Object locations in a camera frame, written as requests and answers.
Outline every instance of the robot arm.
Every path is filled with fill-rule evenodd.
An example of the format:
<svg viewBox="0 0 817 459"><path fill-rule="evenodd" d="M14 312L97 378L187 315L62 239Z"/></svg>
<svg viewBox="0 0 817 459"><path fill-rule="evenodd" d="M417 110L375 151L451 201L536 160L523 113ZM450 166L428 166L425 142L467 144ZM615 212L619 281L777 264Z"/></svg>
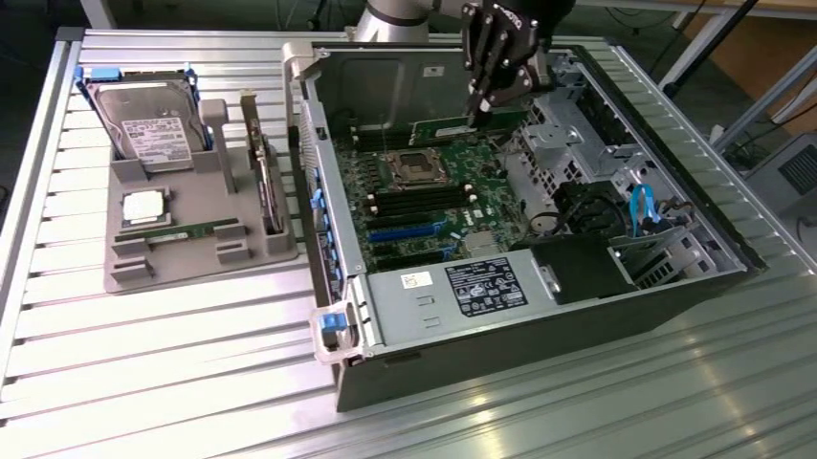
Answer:
<svg viewBox="0 0 817 459"><path fill-rule="evenodd" d="M463 19L464 68L471 72L464 114L479 126L491 108L551 89L547 52L556 24L575 0L368 0L357 41L425 41L425 19L438 11Z"/></svg>

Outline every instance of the aluminum table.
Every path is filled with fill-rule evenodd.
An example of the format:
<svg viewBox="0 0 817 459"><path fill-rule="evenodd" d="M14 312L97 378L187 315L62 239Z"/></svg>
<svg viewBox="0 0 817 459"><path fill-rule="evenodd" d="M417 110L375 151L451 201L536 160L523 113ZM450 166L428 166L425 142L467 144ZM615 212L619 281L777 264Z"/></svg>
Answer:
<svg viewBox="0 0 817 459"><path fill-rule="evenodd" d="M0 239L2 457L815 457L814 262L627 54L595 38L556 43L586 46L771 266L729 295L647 334L337 414L331 368L311 356L304 255L104 293L109 141L74 65L189 62L203 98L229 105L232 145L252 89L285 165L279 49L303 38L344 36L61 34Z"/></svg>

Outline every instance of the power supply label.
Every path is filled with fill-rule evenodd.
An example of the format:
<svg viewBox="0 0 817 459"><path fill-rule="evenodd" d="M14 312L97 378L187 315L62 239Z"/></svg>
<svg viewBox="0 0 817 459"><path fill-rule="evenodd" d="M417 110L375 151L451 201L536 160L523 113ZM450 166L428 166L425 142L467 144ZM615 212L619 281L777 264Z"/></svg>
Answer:
<svg viewBox="0 0 817 459"><path fill-rule="evenodd" d="M132 150L145 164L189 159L188 138L179 118L124 120Z"/></svg>
<svg viewBox="0 0 817 459"><path fill-rule="evenodd" d="M478 261L446 268L459 311L480 316L524 306L527 298L507 258Z"/></svg>

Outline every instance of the motherboard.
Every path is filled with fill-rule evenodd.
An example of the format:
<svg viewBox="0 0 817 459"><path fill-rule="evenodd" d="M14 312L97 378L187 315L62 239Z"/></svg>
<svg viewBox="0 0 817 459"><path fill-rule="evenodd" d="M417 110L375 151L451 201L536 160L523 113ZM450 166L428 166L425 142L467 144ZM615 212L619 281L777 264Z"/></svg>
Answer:
<svg viewBox="0 0 817 459"><path fill-rule="evenodd" d="M384 145L335 143L368 272L507 251L524 219L490 138Z"/></svg>

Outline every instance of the green pcb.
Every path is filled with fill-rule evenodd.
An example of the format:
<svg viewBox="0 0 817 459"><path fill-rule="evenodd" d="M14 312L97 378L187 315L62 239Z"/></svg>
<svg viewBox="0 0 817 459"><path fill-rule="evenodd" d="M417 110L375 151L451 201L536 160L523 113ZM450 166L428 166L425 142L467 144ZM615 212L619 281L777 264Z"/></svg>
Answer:
<svg viewBox="0 0 817 459"><path fill-rule="evenodd" d="M446 169L447 184L471 185L476 201L467 207L421 212L439 228L435 235L392 242L368 242L369 229L365 223L376 217L368 210L365 197L372 192L395 191L397 188L388 164L393 151L364 153L341 144L336 147L355 230L371 273L387 271L376 269L376 261L383 257L443 251L446 260L468 258L472 254L464 247L464 241L466 236L474 232L492 233L498 252L507 251L523 236L518 202L500 173L502 164L496 161L490 143L484 140L476 143L456 140L448 145L434 147L434 151Z"/></svg>
<svg viewBox="0 0 817 459"><path fill-rule="evenodd" d="M158 242L169 242L180 239L197 239L199 237L212 236L216 227L236 223L239 223L236 218L225 218L213 222L195 223L191 225L179 225L156 229L144 229L141 231L128 232L125 234L113 236L113 242L124 242L133 239L145 238L148 240L148 244L156 244Z"/></svg>
<svg viewBox="0 0 817 459"><path fill-rule="evenodd" d="M492 113L487 125L479 128L479 131L491 133L512 130L526 118L526 110ZM411 131L411 144L423 145L428 142L463 138L476 131L476 128L468 127L468 117L417 121Z"/></svg>

